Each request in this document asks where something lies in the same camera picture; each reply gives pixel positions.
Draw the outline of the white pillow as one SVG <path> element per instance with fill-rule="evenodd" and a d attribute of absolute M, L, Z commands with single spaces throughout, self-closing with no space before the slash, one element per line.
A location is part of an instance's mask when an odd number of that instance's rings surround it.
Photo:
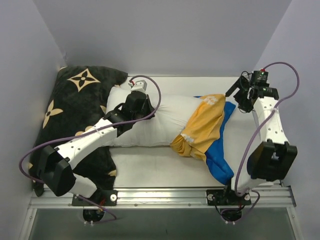
<path fill-rule="evenodd" d="M 155 117 L 135 123 L 132 129 L 104 145 L 110 147 L 168 146 L 185 128 L 201 101 L 192 96 L 162 94 Z"/>

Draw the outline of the blue and orange pillowcase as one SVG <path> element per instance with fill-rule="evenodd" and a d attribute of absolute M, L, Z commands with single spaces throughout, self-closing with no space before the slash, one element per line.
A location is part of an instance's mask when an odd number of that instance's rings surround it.
<path fill-rule="evenodd" d="M 199 106 L 170 147 L 182 157 L 202 160 L 220 184 L 227 185 L 234 172 L 225 160 L 223 134 L 236 106 L 223 94 L 199 96 Z"/>

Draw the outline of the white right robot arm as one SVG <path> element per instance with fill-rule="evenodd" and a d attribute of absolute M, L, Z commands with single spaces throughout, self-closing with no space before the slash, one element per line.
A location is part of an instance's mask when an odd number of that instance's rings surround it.
<path fill-rule="evenodd" d="M 283 180 L 298 155 L 297 147 L 285 135 L 279 112 L 282 100 L 278 90 L 270 87 L 268 74 L 264 68 L 244 72 L 225 93 L 226 97 L 233 95 L 241 112 L 252 113 L 256 124 L 232 187 L 221 193 L 228 205 L 260 184 Z"/>

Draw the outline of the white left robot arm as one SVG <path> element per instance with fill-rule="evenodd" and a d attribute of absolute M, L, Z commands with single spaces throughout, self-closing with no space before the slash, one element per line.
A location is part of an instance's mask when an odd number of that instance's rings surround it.
<path fill-rule="evenodd" d="M 87 177 L 77 175 L 74 168 L 89 154 L 132 129 L 139 121 L 154 117 L 150 97 L 134 90 L 124 103 L 118 104 L 85 133 L 63 139 L 63 144 L 53 148 L 48 143 L 41 151 L 37 175 L 57 196 L 66 193 L 81 195 L 90 206 L 101 201 L 96 184 Z"/>

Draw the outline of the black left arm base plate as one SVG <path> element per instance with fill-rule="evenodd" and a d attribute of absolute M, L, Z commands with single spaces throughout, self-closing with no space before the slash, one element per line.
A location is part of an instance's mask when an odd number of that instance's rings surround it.
<path fill-rule="evenodd" d="M 102 207 L 113 207 L 117 205 L 118 191 L 117 190 L 101 190 L 99 189 L 97 193 L 89 198 L 89 200 Z M 92 203 L 78 198 L 73 195 L 71 205 L 74 207 L 88 207 L 94 206 Z"/>

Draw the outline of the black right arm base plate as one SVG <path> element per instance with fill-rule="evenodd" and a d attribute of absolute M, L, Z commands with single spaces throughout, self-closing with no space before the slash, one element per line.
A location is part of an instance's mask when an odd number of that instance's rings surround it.
<path fill-rule="evenodd" d="M 249 206 L 252 204 L 248 194 L 237 196 L 233 190 L 207 189 L 206 200 L 209 206 Z"/>

